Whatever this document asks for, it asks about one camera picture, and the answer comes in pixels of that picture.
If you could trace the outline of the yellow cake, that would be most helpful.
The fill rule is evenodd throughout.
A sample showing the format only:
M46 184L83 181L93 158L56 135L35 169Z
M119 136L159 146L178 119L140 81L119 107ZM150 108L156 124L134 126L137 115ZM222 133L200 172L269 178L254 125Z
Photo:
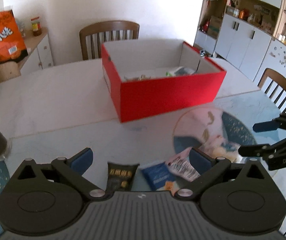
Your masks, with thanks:
M212 158L224 157L232 163L240 163L243 157L238 153L240 144L228 141L221 135L210 137L202 144L200 150Z

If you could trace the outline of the black sesame snack packet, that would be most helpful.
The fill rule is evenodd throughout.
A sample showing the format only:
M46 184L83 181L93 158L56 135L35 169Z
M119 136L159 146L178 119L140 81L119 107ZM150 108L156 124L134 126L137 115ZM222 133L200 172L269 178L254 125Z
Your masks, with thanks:
M139 164L122 165L108 162L108 179L106 191L130 191Z

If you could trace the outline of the pink white snack packet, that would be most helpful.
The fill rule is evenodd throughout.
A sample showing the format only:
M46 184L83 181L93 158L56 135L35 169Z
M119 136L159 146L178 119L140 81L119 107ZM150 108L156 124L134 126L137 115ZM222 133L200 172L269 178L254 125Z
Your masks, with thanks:
M191 152L191 149L191 147L188 147L165 161L169 172L189 182L194 181L200 176L199 172L189 161L189 153Z

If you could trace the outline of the round fish pattern placemat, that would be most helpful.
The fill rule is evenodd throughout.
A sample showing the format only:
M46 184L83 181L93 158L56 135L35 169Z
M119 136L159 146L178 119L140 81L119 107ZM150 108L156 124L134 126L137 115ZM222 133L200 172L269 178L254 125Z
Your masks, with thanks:
M210 137L221 135L228 141L242 145L274 144L286 137L286 131L255 133L242 120L217 107L195 107L180 115L172 131L172 155L188 147L200 149ZM238 164L243 164L243 157Z

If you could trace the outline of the brown wooden chair right side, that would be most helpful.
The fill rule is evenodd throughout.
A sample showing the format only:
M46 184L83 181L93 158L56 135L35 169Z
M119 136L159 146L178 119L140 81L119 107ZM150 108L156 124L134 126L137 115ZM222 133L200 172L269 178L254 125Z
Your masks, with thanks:
M283 75L271 68L266 68L260 78L258 87L269 97L281 113L286 113L286 78Z

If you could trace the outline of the blue snack packet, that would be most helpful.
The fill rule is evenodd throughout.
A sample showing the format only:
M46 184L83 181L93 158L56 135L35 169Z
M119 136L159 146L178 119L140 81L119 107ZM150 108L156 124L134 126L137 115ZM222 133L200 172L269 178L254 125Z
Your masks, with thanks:
M157 163L141 169L142 175L152 191L170 191L175 194L179 186L176 177L165 163Z

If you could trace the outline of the white green packet in box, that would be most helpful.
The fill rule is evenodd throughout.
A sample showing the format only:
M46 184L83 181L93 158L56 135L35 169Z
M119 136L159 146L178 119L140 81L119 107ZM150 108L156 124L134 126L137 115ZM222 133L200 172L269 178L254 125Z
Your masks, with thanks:
M168 77L176 77L176 76L189 76L196 73L196 69L192 69L189 67L179 66L175 69L169 70L166 72L166 76Z

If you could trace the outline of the red cardboard box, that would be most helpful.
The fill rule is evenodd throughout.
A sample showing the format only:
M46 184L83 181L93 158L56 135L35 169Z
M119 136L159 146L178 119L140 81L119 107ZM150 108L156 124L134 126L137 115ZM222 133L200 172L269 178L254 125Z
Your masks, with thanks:
M102 44L103 76L120 122L212 102L226 70L187 42L138 39ZM179 66L189 76L168 77Z

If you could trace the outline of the white sideboard cabinet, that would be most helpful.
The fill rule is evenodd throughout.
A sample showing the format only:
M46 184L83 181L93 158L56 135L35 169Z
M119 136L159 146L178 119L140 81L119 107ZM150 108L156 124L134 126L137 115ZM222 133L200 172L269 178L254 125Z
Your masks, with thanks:
M21 76L55 65L46 27L42 27L42 33L39 36L34 36L32 31L28 31L24 42L28 55L18 63Z

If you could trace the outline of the jar with red lid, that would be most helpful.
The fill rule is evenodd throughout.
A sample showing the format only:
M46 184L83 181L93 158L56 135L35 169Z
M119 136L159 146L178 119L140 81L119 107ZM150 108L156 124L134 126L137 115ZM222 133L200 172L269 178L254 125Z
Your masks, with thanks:
M33 36L39 36L42 34L42 28L40 25L39 16L31 19L31 25L32 25Z

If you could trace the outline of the brown wooden chair behind table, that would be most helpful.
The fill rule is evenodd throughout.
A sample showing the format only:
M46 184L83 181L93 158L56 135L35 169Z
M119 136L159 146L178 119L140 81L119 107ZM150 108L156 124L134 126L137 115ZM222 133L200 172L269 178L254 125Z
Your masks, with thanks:
M138 39L139 31L140 25L132 21L112 20L88 25L79 32L82 59L101 58L103 43Z

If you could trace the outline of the orange snack bag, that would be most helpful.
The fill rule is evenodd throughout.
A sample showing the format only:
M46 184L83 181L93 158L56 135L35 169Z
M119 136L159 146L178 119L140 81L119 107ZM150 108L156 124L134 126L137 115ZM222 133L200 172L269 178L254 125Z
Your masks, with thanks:
M27 55L27 48L13 11L0 11L0 63L20 62Z

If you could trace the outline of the white wall cabinet unit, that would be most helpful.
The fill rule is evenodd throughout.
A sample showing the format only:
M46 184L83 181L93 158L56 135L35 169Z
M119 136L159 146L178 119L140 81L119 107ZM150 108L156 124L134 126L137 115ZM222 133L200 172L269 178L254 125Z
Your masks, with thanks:
M286 76L286 0L203 0L194 45L258 82Z

